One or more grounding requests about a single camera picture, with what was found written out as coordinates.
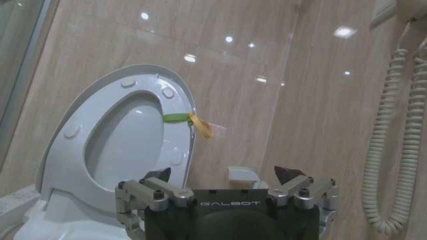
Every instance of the toilet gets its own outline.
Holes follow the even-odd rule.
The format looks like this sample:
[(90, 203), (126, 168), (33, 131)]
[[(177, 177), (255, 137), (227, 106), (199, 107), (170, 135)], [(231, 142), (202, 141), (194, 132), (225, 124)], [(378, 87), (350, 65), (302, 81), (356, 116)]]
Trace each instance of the toilet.
[(41, 168), (41, 200), (15, 240), (129, 239), (117, 220), (115, 187), (171, 167), (186, 185), (195, 148), (187, 122), (163, 115), (197, 112), (190, 89), (171, 70), (133, 65), (91, 85), (73, 103)]

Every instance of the raised toilet lid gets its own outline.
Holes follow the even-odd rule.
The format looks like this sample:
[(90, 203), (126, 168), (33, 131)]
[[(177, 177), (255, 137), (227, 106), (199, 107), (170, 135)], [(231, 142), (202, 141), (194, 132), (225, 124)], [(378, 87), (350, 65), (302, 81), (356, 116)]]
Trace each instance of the raised toilet lid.
[(134, 65), (106, 75), (73, 103), (46, 151), (39, 185), (73, 194), (115, 213), (115, 186), (153, 170), (173, 168), (170, 183), (183, 187), (195, 129), (163, 123), (163, 115), (195, 112), (182, 78), (157, 65)]

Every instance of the yellow tape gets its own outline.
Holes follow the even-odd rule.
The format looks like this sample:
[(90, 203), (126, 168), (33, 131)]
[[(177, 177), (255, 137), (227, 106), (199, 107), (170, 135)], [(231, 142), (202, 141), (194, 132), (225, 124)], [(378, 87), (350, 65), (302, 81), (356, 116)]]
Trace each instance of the yellow tape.
[(209, 122), (203, 121), (193, 112), (189, 113), (190, 120), (198, 131), (203, 134), (206, 139), (210, 139), (214, 135), (214, 129)]

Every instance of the beige marble wall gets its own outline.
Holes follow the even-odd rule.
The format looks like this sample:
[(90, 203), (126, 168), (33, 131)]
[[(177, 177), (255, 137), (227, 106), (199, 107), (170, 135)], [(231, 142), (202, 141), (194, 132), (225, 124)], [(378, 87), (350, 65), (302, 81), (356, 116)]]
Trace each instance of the beige marble wall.
[[(297, 2), (62, 0), (0, 173), (0, 195), (35, 181), (57, 126), (85, 88), (133, 64), (177, 71), (190, 85), (199, 116), (226, 128), (221, 137), (199, 138), (189, 184), (227, 187), (229, 165), (259, 171)], [(197, 56), (195, 63), (185, 61), (186, 54)], [(267, 82), (257, 81), (258, 76)]]
[[(389, 61), (405, 27), (405, 23), (393, 18), (372, 30), (374, 4), (372, 0), (302, 1), (283, 77), (286, 87), (279, 93), (262, 177), (270, 184), (278, 184), (273, 168), (281, 165), (302, 169), (316, 178), (337, 179), (342, 186), (340, 217), (330, 239), (418, 240), (427, 236), (425, 154), (408, 231), (393, 238), (380, 236), (368, 226), (362, 209), (369, 138)], [(334, 33), (340, 26), (354, 28), (357, 33), (349, 39), (337, 37)], [(427, 31), (417, 26), (405, 47), (414, 49), (425, 33)], [(390, 211), (397, 185), (409, 85), (410, 79), (406, 78), (389, 135), (380, 200), (385, 214)]]

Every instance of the coiled cord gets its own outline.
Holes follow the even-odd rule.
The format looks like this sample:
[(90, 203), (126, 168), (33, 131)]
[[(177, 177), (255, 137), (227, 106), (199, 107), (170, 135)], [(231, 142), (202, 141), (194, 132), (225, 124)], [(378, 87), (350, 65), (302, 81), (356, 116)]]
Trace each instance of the coiled cord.
[(385, 219), (380, 213), (378, 203), (380, 172), (385, 155), (386, 135), (397, 109), (397, 95), (408, 53), (406, 49), (398, 49), (392, 56), (376, 126), (369, 143), (362, 185), (362, 204), (368, 221), (381, 233), (388, 235), (397, 234), (405, 228), (410, 218), (422, 145), (427, 96), (427, 60), (417, 54), (414, 57), (416, 69), (410, 86), (398, 184), (392, 214)]

